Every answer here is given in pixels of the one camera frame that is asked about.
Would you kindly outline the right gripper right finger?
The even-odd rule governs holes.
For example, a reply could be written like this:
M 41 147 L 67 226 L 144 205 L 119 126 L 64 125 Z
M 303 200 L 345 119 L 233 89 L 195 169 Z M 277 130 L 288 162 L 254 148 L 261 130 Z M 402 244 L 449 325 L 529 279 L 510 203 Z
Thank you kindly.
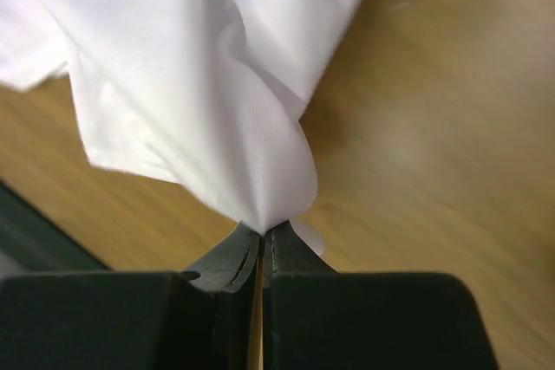
M 264 236 L 267 369 L 495 369 L 477 303 L 435 272 L 340 273 L 283 223 Z

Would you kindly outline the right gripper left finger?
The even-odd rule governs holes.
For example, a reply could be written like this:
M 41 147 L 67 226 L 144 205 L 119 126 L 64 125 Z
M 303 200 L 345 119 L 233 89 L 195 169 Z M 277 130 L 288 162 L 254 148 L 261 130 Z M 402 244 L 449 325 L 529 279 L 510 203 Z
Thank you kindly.
M 182 271 L 1 281 L 4 369 L 254 369 L 259 235 L 243 225 Z

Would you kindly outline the white t shirt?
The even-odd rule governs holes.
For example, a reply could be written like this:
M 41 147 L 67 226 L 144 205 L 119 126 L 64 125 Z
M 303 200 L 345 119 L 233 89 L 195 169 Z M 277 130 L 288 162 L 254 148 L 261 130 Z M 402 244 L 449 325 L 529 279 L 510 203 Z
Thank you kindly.
M 92 166 L 265 234 L 317 196 L 300 119 L 360 2 L 1 0 L 1 82 L 68 75 Z

